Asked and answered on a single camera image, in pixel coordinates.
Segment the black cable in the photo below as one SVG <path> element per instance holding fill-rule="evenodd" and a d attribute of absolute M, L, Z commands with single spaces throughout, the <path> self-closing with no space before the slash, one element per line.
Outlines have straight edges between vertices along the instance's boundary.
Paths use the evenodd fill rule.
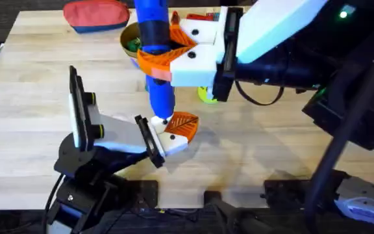
<path fill-rule="evenodd" d="M 242 95 L 243 98 L 245 98 L 247 101 L 255 104 L 255 105 L 258 105 L 258 106 L 268 106 L 268 105 L 272 105 L 274 103 L 276 103 L 281 97 L 282 95 L 284 94 L 284 87 L 280 87 L 279 88 L 279 91 L 278 91 L 278 94 L 277 94 L 277 97 L 270 103 L 260 103 L 258 102 L 257 100 L 251 98 L 249 95 L 247 95 L 245 93 L 245 91 L 243 91 L 242 87 L 240 86 L 239 84 L 239 81 L 234 81 L 234 84 L 236 85 L 236 88 L 238 89 L 238 92 L 240 95 Z"/>
<path fill-rule="evenodd" d="M 115 224 L 116 224 L 116 222 L 118 222 L 121 218 L 122 218 L 122 216 L 128 211 L 128 210 L 130 210 L 131 209 L 131 205 L 129 205 L 127 208 L 125 208 L 125 209 L 123 209 L 122 210 L 122 212 L 121 212 L 121 214 L 118 216 L 118 217 L 116 217 L 115 218 L 115 220 L 113 221 L 113 223 L 111 223 L 110 225 L 109 225 L 109 227 L 108 227 L 108 229 L 103 233 L 103 234 L 107 234 L 114 226 L 115 226 Z"/>
<path fill-rule="evenodd" d="M 290 66 L 290 52 L 288 51 L 288 48 L 287 48 L 286 44 L 282 44 L 282 47 L 284 48 L 287 57 L 286 57 L 285 68 L 284 68 L 284 71 L 283 71 L 283 73 L 281 75 L 281 78 L 280 78 L 281 81 L 283 81 L 285 79 L 286 73 L 288 72 L 288 68 Z M 278 47 L 275 47 L 275 58 L 277 57 L 276 56 L 277 50 L 278 50 Z M 240 86 L 239 81 L 234 81 L 234 84 L 236 85 L 236 88 L 238 89 L 239 94 L 242 95 L 242 97 L 245 98 L 248 102 L 253 103 L 255 105 L 258 105 L 258 106 L 263 106 L 263 107 L 266 107 L 266 106 L 269 106 L 269 105 L 272 105 L 272 104 L 276 103 L 282 97 L 282 95 L 284 94 L 284 89 L 285 89 L 283 86 L 280 86 L 279 90 L 278 90 L 278 94 L 272 102 L 270 102 L 270 103 L 260 103 L 259 101 L 251 98 L 249 95 L 246 94 L 246 92 Z"/>
<path fill-rule="evenodd" d="M 60 184 L 62 179 L 63 179 L 63 174 L 60 174 L 55 185 L 51 189 L 50 195 L 47 199 L 47 203 L 45 204 L 45 209 L 44 209 L 43 218 L 42 218 L 43 234 L 47 233 L 47 213 L 49 212 L 51 201 L 53 200 L 53 196 L 55 195 L 58 185 Z"/>
<path fill-rule="evenodd" d="M 366 75 L 366 79 L 359 89 L 358 94 L 353 101 L 347 115 L 337 128 L 334 138 L 328 145 L 323 158 L 310 180 L 310 188 L 306 192 L 305 200 L 305 219 L 307 228 L 312 233 L 317 233 L 316 206 L 320 195 L 323 193 L 327 178 L 330 176 L 334 165 L 342 153 L 347 140 L 351 136 L 353 129 L 357 126 L 365 111 L 369 108 L 371 99 L 374 95 L 374 65 Z"/>
<path fill-rule="evenodd" d="M 221 212 L 219 210 L 219 208 L 217 207 L 217 205 L 213 204 L 213 203 L 209 203 L 213 206 L 213 209 L 214 209 L 214 212 L 216 213 L 216 219 L 218 220 L 219 222 L 219 226 L 222 230 L 222 234 L 227 234 L 228 233 L 228 227 L 227 225 L 225 224 L 225 221 L 221 215 Z"/>
<path fill-rule="evenodd" d="M 190 214 L 187 214 L 187 215 L 176 214 L 176 213 L 171 213 L 171 212 L 158 213 L 159 215 L 163 214 L 163 215 L 170 215 L 170 216 L 175 216 L 176 217 L 176 218 L 171 219 L 171 220 L 163 220 L 163 219 L 159 219 L 159 218 L 155 218 L 155 217 L 145 217 L 145 216 L 141 215 L 140 213 L 135 213 L 132 210 L 129 210 L 129 212 L 131 212 L 133 215 L 136 215 L 138 218 L 143 218 L 143 219 L 146 219 L 146 220 L 156 220 L 156 221 L 160 221 L 160 222 L 170 222 L 170 221 L 174 221 L 174 220 L 178 220 L 180 218 L 183 218 L 183 219 L 185 219 L 187 221 L 190 221 L 192 223 L 196 223 L 198 218 L 193 220 L 189 216 L 197 214 L 199 211 L 197 210 L 196 212 L 190 213 Z"/>

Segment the wooden table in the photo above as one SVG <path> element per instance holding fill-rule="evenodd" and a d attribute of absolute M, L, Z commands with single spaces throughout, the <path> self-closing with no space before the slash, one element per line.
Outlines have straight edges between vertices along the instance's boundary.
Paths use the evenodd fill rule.
<path fill-rule="evenodd" d="M 213 8 L 177 9 L 212 12 Z M 96 92 L 103 114 L 134 121 L 153 115 L 144 74 L 119 45 L 121 30 L 79 35 L 62 11 L 20 12 L 0 56 L 0 209 L 43 209 L 58 173 L 58 147 L 71 132 L 68 66 Z M 277 88 L 244 84 L 260 101 Z M 265 206 L 259 194 L 268 178 L 306 178 L 330 136 L 301 112 L 311 92 L 270 107 L 246 102 L 232 89 L 227 103 L 207 105 L 196 88 L 177 88 L 176 107 L 200 117 L 190 147 L 160 169 L 144 160 L 120 172 L 160 182 L 160 207 L 200 207 L 206 189 L 223 191 L 233 205 Z M 337 168 L 374 182 L 374 151 L 349 144 Z"/>

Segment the red pouch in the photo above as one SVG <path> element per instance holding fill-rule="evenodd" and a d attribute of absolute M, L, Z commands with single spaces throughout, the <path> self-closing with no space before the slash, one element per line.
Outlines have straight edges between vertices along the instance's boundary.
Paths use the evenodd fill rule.
<path fill-rule="evenodd" d="M 87 0 L 68 3 L 63 15 L 77 33 L 91 33 L 126 26 L 129 10 L 115 0 Z"/>

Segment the black metal bracket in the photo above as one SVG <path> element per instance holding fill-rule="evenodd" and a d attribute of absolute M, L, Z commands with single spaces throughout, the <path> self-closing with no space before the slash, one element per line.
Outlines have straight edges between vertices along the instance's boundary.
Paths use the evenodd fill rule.
<path fill-rule="evenodd" d="M 89 185 L 65 178 L 47 222 L 51 225 L 56 220 L 77 234 L 100 223 L 106 212 L 140 203 L 148 208 L 157 206 L 157 181 L 127 181 L 113 175 L 102 183 Z"/>
<path fill-rule="evenodd" d="M 343 179 L 348 177 L 345 172 L 332 171 L 325 193 L 317 204 L 318 211 L 337 211 L 334 205 L 334 200 L 338 197 L 336 191 Z M 265 198 L 269 208 L 273 210 L 300 210 L 305 203 L 309 182 L 308 179 L 268 179 L 264 181 L 265 194 L 261 194 L 261 198 Z"/>
<path fill-rule="evenodd" d="M 143 140 L 147 146 L 149 159 L 157 168 L 160 168 L 165 160 L 156 146 L 151 130 L 149 130 L 147 118 L 142 118 L 142 116 L 138 115 L 135 116 L 135 122 L 138 124 L 138 127 L 140 127 Z"/>
<path fill-rule="evenodd" d="M 218 101 L 227 101 L 236 73 L 236 48 L 238 46 L 239 22 L 243 9 L 229 7 L 225 24 L 225 56 L 222 64 L 218 65 L 214 77 L 213 96 Z"/>

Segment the blue object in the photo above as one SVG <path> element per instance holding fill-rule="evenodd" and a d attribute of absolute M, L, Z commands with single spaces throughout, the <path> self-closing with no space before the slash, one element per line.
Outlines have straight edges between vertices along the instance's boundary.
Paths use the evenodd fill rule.
<path fill-rule="evenodd" d="M 149 92 L 149 103 L 156 116 L 166 119 L 173 115 L 175 96 L 170 82 L 156 84 L 155 78 L 146 75 Z"/>
<path fill-rule="evenodd" d="M 138 16 L 138 23 L 144 23 L 151 21 L 151 23 L 157 23 L 163 27 L 168 25 L 168 6 L 166 0 L 135 0 L 136 14 Z M 162 53 L 169 51 L 169 45 L 163 45 L 158 42 L 156 34 L 153 31 L 141 29 L 142 36 L 142 51 L 152 52 L 161 51 Z M 154 81 L 155 79 L 151 76 L 146 75 L 146 81 L 149 91 L 149 102 L 156 116 L 159 118 L 166 119 L 173 115 L 175 96 L 173 87 L 170 82 L 167 81 Z"/>
<path fill-rule="evenodd" d="M 112 29 L 119 29 L 125 27 L 128 21 L 123 23 L 115 24 L 115 25 L 102 25 L 102 26 L 72 26 L 75 29 L 76 33 L 94 33 L 94 32 L 101 32 L 107 31 Z"/>
<path fill-rule="evenodd" d="M 168 22 L 166 0 L 134 0 L 138 23 L 150 20 Z"/>

